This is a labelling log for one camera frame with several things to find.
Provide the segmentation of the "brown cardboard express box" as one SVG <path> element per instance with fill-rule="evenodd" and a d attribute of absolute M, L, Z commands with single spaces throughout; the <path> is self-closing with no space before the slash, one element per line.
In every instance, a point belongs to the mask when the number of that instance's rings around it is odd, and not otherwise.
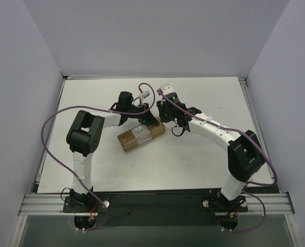
<path fill-rule="evenodd" d="M 117 138 L 125 153 L 130 152 L 139 146 L 142 146 L 157 137 L 163 135 L 166 131 L 165 125 L 157 117 L 158 126 L 138 125 L 130 130 L 118 135 Z"/>

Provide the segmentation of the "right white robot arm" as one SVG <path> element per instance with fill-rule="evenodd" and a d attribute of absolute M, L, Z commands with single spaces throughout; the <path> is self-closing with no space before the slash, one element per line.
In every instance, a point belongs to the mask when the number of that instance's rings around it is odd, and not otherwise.
<path fill-rule="evenodd" d="M 260 144 L 253 131 L 244 134 L 229 131 L 227 127 L 214 121 L 201 110 L 179 101 L 177 93 L 162 95 L 156 103 L 162 122 L 175 122 L 183 131 L 198 134 L 227 153 L 227 181 L 221 188 L 221 194 L 229 201 L 237 198 L 251 177 L 264 165 L 265 160 L 258 150 Z"/>

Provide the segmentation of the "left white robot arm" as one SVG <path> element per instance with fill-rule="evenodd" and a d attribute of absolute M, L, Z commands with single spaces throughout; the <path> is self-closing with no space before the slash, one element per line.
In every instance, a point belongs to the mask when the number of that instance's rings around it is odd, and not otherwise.
<path fill-rule="evenodd" d="M 70 199 L 80 211 L 89 211 L 93 207 L 93 191 L 91 166 L 93 153 L 97 150 L 102 130 L 108 127 L 123 125 L 129 118 L 137 119 L 145 126 L 159 126 L 160 123 L 149 110 L 147 103 L 133 105 L 133 95 L 121 92 L 118 102 L 114 104 L 116 113 L 106 112 L 105 115 L 93 115 L 80 110 L 66 136 L 66 142 L 74 162 L 74 179 L 70 189 Z"/>

